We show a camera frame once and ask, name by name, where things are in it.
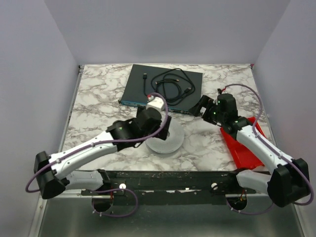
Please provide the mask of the grey cable spool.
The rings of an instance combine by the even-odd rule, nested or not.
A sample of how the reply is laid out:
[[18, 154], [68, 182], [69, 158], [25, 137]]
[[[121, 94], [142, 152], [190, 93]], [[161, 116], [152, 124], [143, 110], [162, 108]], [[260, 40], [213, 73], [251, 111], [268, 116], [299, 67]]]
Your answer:
[[169, 125], [166, 140], [150, 138], [145, 141], [145, 144], [156, 153], [169, 154], [178, 150], [182, 146], [184, 139], [184, 128], [177, 120], [172, 119]]

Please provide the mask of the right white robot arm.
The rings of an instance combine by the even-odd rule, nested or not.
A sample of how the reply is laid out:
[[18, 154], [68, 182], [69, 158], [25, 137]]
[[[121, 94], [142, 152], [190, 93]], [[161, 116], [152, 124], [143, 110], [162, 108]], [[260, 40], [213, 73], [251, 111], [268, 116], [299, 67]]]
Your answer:
[[306, 196], [314, 198], [307, 163], [281, 152], [258, 132], [253, 123], [239, 116], [233, 95], [219, 94], [216, 100], [204, 95], [189, 109], [189, 113], [202, 117], [208, 123], [220, 125], [230, 137], [248, 148], [269, 171], [268, 175], [249, 169], [240, 171], [236, 175], [239, 186], [267, 194], [279, 207], [296, 203]]

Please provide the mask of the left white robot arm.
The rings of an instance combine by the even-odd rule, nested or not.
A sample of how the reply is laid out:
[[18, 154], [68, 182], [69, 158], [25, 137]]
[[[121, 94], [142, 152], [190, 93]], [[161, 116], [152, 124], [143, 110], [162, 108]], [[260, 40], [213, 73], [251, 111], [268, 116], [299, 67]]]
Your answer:
[[51, 199], [66, 190], [100, 191], [109, 182], [100, 169], [80, 171], [79, 168], [100, 157], [126, 148], [137, 148], [149, 138], [166, 140], [171, 116], [162, 117], [153, 108], [139, 109], [136, 117], [116, 120], [96, 137], [64, 152], [36, 154], [34, 175], [43, 199]]

